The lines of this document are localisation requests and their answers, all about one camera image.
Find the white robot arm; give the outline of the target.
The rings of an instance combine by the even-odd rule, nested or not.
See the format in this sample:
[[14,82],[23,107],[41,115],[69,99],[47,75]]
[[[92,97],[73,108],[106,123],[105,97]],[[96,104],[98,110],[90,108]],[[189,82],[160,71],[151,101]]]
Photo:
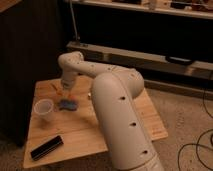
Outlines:
[[139,117],[134,99],[144,79],[134,68],[89,62],[79,51],[59,56],[61,85],[74,86],[78,74],[93,79],[91,101],[114,167],[119,171],[164,171]]

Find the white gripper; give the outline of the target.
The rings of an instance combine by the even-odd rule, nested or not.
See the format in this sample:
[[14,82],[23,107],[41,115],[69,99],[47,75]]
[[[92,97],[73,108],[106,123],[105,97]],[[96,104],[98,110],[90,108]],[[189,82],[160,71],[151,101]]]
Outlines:
[[61,79],[61,87],[58,87],[57,93],[58,95],[64,97],[64,90],[67,90],[67,98],[68,99],[72,99],[72,91],[71,89],[74,87],[76,82],[76,78],[75,77],[69,77],[69,78],[62,78]]

